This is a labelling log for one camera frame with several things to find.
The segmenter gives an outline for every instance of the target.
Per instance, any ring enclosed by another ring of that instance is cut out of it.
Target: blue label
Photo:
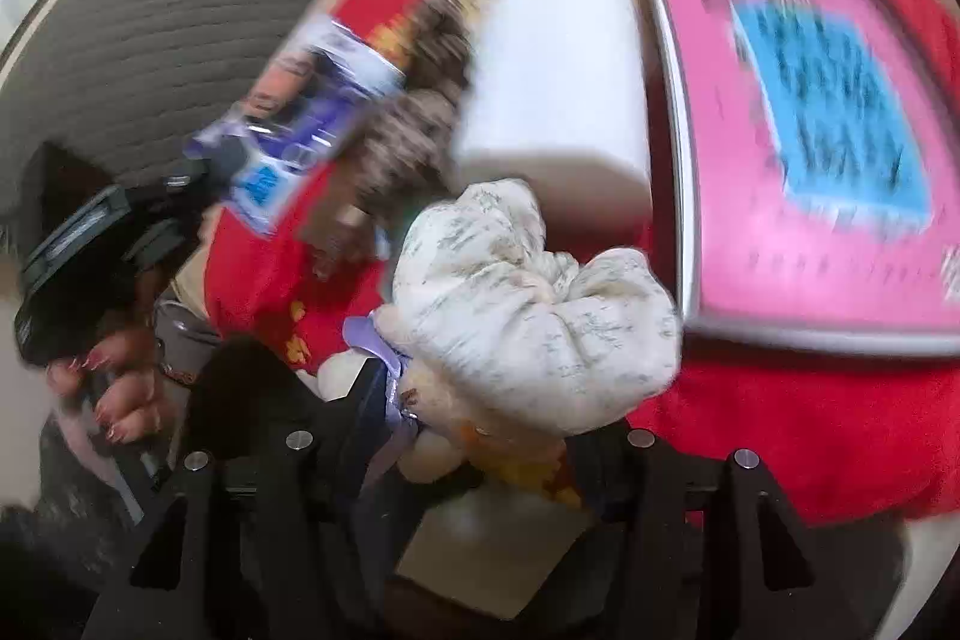
[[[263,207],[274,195],[277,189],[277,183],[280,181],[280,175],[272,167],[262,166],[253,170],[243,182],[240,188],[250,196],[250,200],[257,207]]]
[[[920,151],[859,31],[788,1],[736,1],[733,13],[767,100],[787,196],[847,215],[929,223]]]

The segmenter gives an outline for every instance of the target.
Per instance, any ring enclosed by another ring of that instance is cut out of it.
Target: metal screw
[[[208,456],[204,451],[194,451],[193,453],[188,453],[186,458],[184,458],[184,466],[191,472],[198,472],[202,470],[203,467],[207,466],[210,463],[210,456]]]
[[[752,469],[760,464],[760,456],[747,448],[740,448],[733,454],[733,461],[736,461],[744,469]]]
[[[302,451],[304,448],[309,448],[312,442],[313,434],[304,431],[304,429],[297,429],[296,432],[287,434],[287,447],[292,451]]]
[[[627,442],[635,448],[649,448],[656,442],[654,432],[648,432],[647,429],[633,429],[627,434]]]

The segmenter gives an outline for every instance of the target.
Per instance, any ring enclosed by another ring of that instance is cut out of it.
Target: hand
[[[137,279],[133,322],[146,321],[152,302],[165,285],[166,279],[158,271],[148,271]],[[131,326],[98,342],[85,357],[55,360],[47,366],[47,384],[65,401],[77,396],[86,373],[98,369],[110,369],[114,375],[94,408],[97,423],[110,442],[133,442],[157,434],[173,422],[175,411],[164,394],[152,329]]]

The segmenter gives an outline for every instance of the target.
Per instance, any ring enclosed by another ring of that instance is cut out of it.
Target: red fleece fabric
[[[340,0],[333,13],[389,54],[412,1]],[[916,36],[953,106],[960,106],[960,38],[952,12],[938,0],[888,1]],[[651,101],[658,91],[648,86]],[[650,124],[654,148],[655,136],[667,132],[653,107]],[[291,366],[309,369],[343,349],[344,316],[365,314],[379,302],[378,265],[344,268],[320,285],[310,274],[309,253],[294,239],[299,216],[325,178],[320,173],[301,194],[272,242],[224,214],[205,279],[208,311],[219,328],[251,330]],[[654,202],[672,214],[669,188],[666,194],[655,191]],[[658,231],[663,238],[672,229]],[[630,241],[662,256],[648,239]],[[663,265],[655,268],[671,279]],[[752,448],[809,523],[853,520],[883,509],[923,515],[960,507],[957,373],[955,365],[854,366],[784,354],[761,360],[746,349],[727,357],[688,351],[673,386],[630,420],[688,453],[722,458]]]

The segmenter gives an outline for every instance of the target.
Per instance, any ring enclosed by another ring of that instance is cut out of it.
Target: gray knitted fabric
[[[0,215],[56,137],[125,182],[242,97],[310,0],[59,0],[0,89]]]

